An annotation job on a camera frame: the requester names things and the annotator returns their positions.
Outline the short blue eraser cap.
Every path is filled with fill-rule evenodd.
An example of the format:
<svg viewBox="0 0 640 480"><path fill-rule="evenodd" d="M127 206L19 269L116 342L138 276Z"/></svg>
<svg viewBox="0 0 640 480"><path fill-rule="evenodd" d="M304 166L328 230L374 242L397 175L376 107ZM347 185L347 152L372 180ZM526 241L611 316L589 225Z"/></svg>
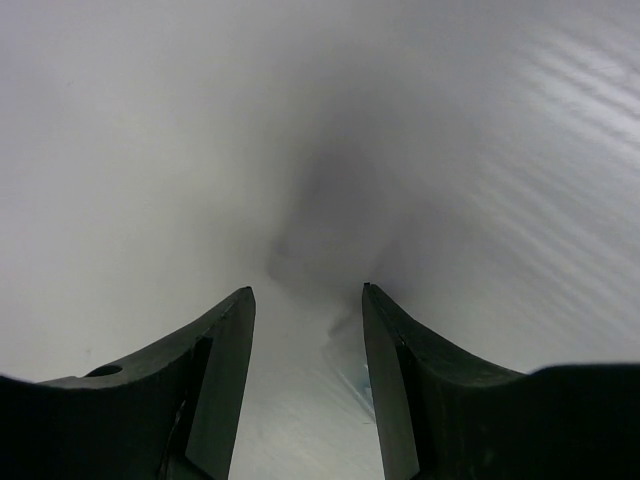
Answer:
<svg viewBox="0 0 640 480"><path fill-rule="evenodd" d="M366 363L359 366L354 373L353 388L355 393L364 401L372 402L372 390L370 384L369 370Z"/></svg>

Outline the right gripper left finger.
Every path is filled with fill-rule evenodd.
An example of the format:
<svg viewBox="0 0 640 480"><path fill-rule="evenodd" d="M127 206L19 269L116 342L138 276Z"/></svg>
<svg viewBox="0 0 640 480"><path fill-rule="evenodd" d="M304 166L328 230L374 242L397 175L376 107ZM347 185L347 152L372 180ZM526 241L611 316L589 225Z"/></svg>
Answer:
<svg viewBox="0 0 640 480"><path fill-rule="evenodd" d="M244 287L82 377L1 380L5 479L225 479L252 349Z"/></svg>

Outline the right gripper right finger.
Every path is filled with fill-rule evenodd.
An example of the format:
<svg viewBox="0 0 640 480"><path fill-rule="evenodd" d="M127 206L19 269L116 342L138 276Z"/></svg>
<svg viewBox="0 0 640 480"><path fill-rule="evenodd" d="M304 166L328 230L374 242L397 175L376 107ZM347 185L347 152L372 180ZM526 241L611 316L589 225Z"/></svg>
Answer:
<svg viewBox="0 0 640 480"><path fill-rule="evenodd" d="M364 287L365 349L388 479L635 479L639 368L530 374L481 359Z"/></svg>

